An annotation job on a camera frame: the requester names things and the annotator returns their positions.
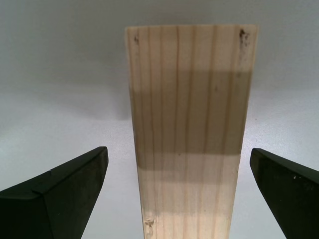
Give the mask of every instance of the wooden board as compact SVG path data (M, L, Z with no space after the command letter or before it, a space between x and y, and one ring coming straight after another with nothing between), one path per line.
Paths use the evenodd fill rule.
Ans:
M146 239L228 238L257 31L127 28Z

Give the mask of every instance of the light wood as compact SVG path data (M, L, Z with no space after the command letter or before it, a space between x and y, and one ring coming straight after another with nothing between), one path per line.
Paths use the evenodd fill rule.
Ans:
M257 30L126 30L146 239L228 238Z

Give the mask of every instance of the black clamp jaw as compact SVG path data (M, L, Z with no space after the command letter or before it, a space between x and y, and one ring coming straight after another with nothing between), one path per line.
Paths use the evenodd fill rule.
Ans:
M80 239L108 167L98 147L0 192L0 238Z
M287 239L319 239L319 172L254 148L250 167Z

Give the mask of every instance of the white background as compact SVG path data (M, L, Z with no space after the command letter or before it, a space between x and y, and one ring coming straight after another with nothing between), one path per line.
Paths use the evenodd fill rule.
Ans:
M107 146L83 239L142 239L124 28L254 23L230 239L284 239L249 157L261 147L319 170L318 12L318 0L0 0L0 190Z

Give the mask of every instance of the dark spot on wood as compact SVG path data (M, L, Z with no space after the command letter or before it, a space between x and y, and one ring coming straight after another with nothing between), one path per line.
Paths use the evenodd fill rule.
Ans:
M248 46L248 37L249 33L245 32L244 29L240 29L239 31L239 39L240 39L240 46Z
M245 36L245 31L244 31L244 29L240 29L240 32L239 32L239 37L240 37L240 39L242 40L243 39L243 37Z
M134 37L134 42L138 45L139 44L139 38L138 38L138 36L135 36Z

